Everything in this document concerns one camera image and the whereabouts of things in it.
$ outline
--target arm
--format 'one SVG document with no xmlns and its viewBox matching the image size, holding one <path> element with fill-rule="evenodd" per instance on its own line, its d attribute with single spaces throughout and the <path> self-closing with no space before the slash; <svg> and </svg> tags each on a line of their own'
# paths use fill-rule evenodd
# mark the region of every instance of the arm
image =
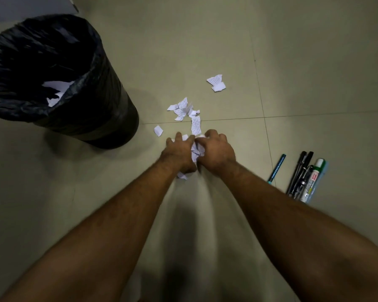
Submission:
<svg viewBox="0 0 378 302">
<path fill-rule="evenodd" d="M 118 301 L 173 179 L 196 170 L 194 138 L 168 138 L 158 161 L 49 249 L 0 301 Z"/>
<path fill-rule="evenodd" d="M 302 301 L 378 301 L 378 247 L 238 164 L 225 135 L 197 161 L 230 189 L 269 259 Z"/>
</svg>

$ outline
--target tile floor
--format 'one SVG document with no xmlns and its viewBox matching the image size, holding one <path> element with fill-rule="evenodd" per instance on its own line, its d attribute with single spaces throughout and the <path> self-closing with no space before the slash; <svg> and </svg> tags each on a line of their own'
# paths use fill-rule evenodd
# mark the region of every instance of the tile floor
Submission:
<svg viewBox="0 0 378 302">
<path fill-rule="evenodd" d="M 0 294 L 47 248 L 190 133 L 166 108 L 187 96 L 202 130 L 287 187 L 302 150 L 330 168 L 311 205 L 378 244 L 378 0 L 74 0 L 100 33 L 140 113 L 112 151 L 0 119 Z M 0 31 L 10 23 L 0 24 Z M 213 93 L 206 78 L 223 74 Z M 164 133 L 156 137 L 159 124 Z M 171 269 L 182 300 L 295 301 L 221 181 L 171 186 L 123 301 L 160 301 Z"/>
</svg>

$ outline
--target teal pen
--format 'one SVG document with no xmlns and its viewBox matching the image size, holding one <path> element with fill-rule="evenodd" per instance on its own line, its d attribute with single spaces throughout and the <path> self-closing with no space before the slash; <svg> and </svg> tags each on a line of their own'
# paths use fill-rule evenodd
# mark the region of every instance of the teal pen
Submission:
<svg viewBox="0 0 378 302">
<path fill-rule="evenodd" d="M 316 180 L 316 182 L 315 182 L 315 184 L 314 184 L 314 186 L 313 186 L 313 188 L 312 188 L 312 191 L 311 191 L 310 196 L 308 197 L 308 201 L 307 201 L 307 203 L 311 201 L 311 199 L 312 199 L 312 197 L 313 197 L 313 195 L 314 195 L 314 192 L 315 192 L 316 187 L 318 186 L 320 180 L 322 179 L 323 175 L 326 173 L 326 171 L 327 171 L 327 169 L 328 169 L 328 164 L 329 164 L 329 163 L 326 161 L 325 166 L 324 166 L 323 169 L 322 169 L 322 172 L 319 174 L 319 176 L 318 176 L 318 178 L 317 178 L 317 180 Z"/>
<path fill-rule="evenodd" d="M 277 162 L 277 165 L 276 165 L 276 167 L 274 168 L 274 171 L 273 171 L 272 175 L 270 176 L 269 180 L 267 181 L 267 183 L 272 184 L 272 181 L 273 181 L 273 179 L 276 177 L 277 171 L 278 171 L 278 169 L 281 167 L 281 164 L 283 163 L 285 157 L 286 157 L 285 154 L 282 154 L 282 155 L 281 155 L 281 158 L 280 158 L 280 160 Z"/>
</svg>

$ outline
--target group of pens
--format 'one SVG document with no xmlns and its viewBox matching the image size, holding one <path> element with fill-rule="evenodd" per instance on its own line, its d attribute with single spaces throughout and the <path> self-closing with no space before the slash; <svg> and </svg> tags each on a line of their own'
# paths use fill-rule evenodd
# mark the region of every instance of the group of pens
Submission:
<svg viewBox="0 0 378 302">
<path fill-rule="evenodd" d="M 315 165 L 309 165 L 313 155 L 314 153 L 312 151 L 310 151 L 308 154 L 306 151 L 301 153 L 286 191 L 288 196 L 296 200 L 300 200 L 303 203 L 308 203 L 311 201 L 320 179 L 323 177 L 328 168 L 328 163 L 322 158 L 318 158 Z M 272 183 L 285 157 L 286 155 L 281 155 L 280 160 L 278 161 L 272 175 L 268 180 L 269 184 Z"/>
</svg>

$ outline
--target trash can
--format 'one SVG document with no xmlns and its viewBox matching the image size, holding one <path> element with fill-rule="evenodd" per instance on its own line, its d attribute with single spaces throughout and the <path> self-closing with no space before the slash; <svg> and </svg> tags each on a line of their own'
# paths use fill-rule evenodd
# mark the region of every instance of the trash can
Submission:
<svg viewBox="0 0 378 302">
<path fill-rule="evenodd" d="M 26 19 L 0 33 L 0 118 L 104 149 L 127 143 L 139 125 L 99 34 L 73 15 Z"/>
</svg>

